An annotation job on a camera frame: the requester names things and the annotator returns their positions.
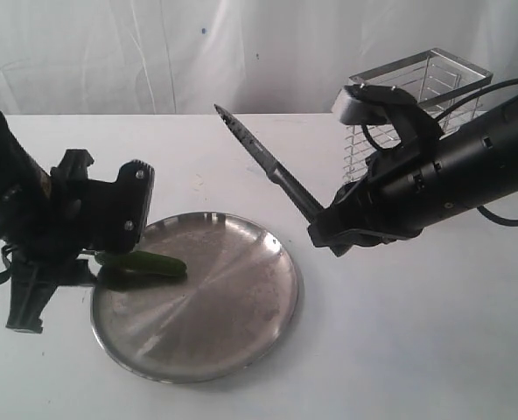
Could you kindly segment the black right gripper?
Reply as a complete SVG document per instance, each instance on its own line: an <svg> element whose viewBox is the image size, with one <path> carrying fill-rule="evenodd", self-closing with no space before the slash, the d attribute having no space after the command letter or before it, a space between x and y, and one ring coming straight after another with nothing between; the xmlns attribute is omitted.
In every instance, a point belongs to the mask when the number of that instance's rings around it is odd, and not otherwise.
<svg viewBox="0 0 518 420"><path fill-rule="evenodd" d="M308 227L313 245L341 257L353 246L413 239L441 222L441 151L412 143L373 153L364 176L341 187Z"/></svg>

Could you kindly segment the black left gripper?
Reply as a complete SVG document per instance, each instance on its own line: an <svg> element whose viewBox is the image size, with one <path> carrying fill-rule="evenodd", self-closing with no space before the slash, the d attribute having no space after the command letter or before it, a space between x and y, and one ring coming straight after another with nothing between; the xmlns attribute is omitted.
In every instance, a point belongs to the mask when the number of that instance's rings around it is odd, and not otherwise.
<svg viewBox="0 0 518 420"><path fill-rule="evenodd" d="M56 263L81 251L112 254L114 183L88 177L94 162L87 150L70 149L50 170L50 196L43 206L15 219L5 240L33 262ZM41 334L41 314L59 287L91 287L95 275L88 261L63 264L12 264L10 313L6 327L19 333Z"/></svg>

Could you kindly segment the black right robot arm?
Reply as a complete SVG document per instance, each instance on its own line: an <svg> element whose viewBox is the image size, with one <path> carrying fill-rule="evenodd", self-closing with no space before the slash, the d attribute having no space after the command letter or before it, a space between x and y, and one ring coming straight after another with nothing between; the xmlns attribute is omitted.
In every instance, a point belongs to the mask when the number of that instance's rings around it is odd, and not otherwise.
<svg viewBox="0 0 518 420"><path fill-rule="evenodd" d="M365 174L342 186L308 228L314 246L337 255L352 246L407 241L440 221L518 192L518 95L446 135L438 117L399 87L356 84L337 101L340 119L391 125L399 142L376 146Z"/></svg>

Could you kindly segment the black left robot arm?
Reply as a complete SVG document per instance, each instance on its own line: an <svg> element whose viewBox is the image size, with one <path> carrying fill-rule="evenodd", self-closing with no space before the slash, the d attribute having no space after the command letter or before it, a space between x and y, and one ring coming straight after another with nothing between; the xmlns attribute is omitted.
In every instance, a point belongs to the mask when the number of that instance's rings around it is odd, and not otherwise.
<svg viewBox="0 0 518 420"><path fill-rule="evenodd" d="M131 160L116 180L91 179L85 149L68 149L45 171L0 111L0 285L10 283L7 328L43 331L41 313L60 286L94 281L83 251L129 253L150 209L153 168Z"/></svg>

